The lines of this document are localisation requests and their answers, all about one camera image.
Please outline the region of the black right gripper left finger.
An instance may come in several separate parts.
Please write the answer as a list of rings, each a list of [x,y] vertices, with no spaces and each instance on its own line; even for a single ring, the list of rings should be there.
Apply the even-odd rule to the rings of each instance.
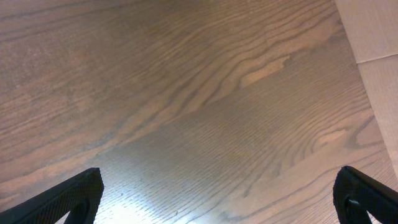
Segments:
[[[1,212],[1,223],[90,224],[95,220],[103,195],[100,169],[89,168],[23,203]]]

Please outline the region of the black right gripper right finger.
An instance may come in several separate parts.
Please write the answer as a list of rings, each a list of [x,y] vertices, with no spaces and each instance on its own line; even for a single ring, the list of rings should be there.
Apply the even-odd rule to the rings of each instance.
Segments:
[[[343,224],[397,223],[397,192],[351,166],[344,166],[333,186],[333,204]]]

